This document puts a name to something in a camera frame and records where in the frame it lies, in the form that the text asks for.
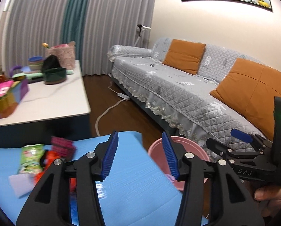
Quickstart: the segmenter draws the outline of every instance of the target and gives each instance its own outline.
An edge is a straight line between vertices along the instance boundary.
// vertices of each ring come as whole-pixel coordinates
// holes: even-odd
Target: beige wall
[[[281,1],[273,12],[246,3],[156,0],[149,48],[159,37],[210,43],[250,55],[281,71]]]

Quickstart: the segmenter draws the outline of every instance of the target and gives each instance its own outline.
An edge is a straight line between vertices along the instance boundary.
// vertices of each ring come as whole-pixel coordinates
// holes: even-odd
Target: green package
[[[21,148],[21,165],[18,173],[38,174],[42,172],[40,158],[44,154],[43,144],[27,145]]]

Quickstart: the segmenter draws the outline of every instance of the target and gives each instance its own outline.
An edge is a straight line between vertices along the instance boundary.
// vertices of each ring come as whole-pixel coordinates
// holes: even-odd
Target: marble tabletop
[[[75,61],[74,74],[56,85],[44,82],[29,84],[29,91],[15,111],[0,119],[0,127],[35,121],[44,121],[90,113],[79,60]]]

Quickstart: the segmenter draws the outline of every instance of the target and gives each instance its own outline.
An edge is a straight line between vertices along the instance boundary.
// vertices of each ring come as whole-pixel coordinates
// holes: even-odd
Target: brown floor
[[[90,104],[90,125],[92,137],[97,137],[95,131],[96,119],[110,106],[116,104],[120,97],[108,89],[111,78],[107,75],[83,77],[87,98]],[[111,87],[116,92],[122,90],[115,84]],[[143,146],[146,150],[157,139],[161,138],[162,128],[156,124],[136,103],[132,100],[123,101],[118,106],[109,110],[99,121],[99,133],[101,136],[116,131],[137,131],[143,135]],[[204,185],[203,214],[209,213],[209,189],[210,182]]]

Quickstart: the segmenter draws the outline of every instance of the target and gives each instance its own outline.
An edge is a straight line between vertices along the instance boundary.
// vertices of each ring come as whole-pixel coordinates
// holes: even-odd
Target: sofa backrest
[[[164,61],[171,42],[172,39],[170,38],[163,37],[158,39],[153,46],[151,57],[161,62]],[[197,74],[220,83],[229,73],[237,58],[249,59],[261,63],[259,60],[243,53],[225,47],[207,44]]]

